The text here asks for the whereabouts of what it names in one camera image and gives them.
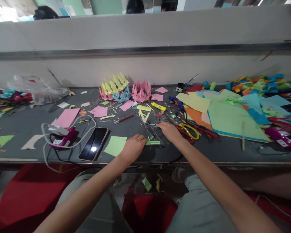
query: white wall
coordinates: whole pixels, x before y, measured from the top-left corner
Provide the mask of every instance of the white wall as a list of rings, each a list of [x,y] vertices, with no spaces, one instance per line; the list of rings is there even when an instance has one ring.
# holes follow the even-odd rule
[[[0,23],[0,52],[100,49],[199,44],[272,43],[291,39],[291,7],[232,7],[189,12],[96,16]],[[122,72],[133,80],[176,84],[199,73],[197,81],[283,73],[291,79],[291,52],[138,55],[0,61],[0,86],[15,74],[52,80],[48,67],[67,86],[98,86]]]

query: plastic bag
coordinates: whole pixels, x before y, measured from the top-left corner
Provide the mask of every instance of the plastic bag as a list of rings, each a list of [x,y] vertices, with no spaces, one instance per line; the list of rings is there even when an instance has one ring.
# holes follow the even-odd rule
[[[20,92],[31,93],[36,105],[53,103],[69,94],[69,90],[60,83],[48,83],[33,75],[14,75],[7,86]]]

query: yellow scissors handle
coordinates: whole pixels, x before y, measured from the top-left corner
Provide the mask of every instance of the yellow scissors handle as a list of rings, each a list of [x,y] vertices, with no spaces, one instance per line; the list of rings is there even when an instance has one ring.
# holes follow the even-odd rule
[[[199,134],[198,134],[197,130],[194,129],[192,126],[189,126],[189,125],[187,125],[187,124],[183,124],[183,123],[179,124],[179,126],[180,126],[181,128],[183,128],[183,129],[186,131],[186,133],[187,133],[188,135],[190,135],[190,137],[193,138],[194,140],[198,140],[198,139],[199,139]],[[196,137],[194,137],[194,136],[193,136],[193,135],[192,135],[192,134],[187,130],[186,127],[188,127],[188,128],[190,128],[191,130],[193,130],[194,133],[196,134]]]

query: glue stick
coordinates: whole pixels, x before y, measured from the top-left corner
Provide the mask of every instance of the glue stick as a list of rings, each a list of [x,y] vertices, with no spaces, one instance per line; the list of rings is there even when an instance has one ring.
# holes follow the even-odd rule
[[[165,107],[163,107],[163,106],[161,106],[161,105],[158,105],[157,103],[152,102],[151,105],[152,105],[153,107],[158,108],[159,110],[166,111],[166,108],[165,108]]]

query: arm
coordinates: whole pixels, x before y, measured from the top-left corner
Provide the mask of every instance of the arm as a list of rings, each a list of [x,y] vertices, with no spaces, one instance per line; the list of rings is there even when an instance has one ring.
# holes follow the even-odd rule
[[[224,172],[193,147],[172,124],[158,124],[191,164],[209,192],[240,232],[281,232],[268,216]]]
[[[147,141],[143,135],[138,134],[128,139],[122,152],[60,204],[38,226],[35,233],[75,232],[109,184],[138,158]]]

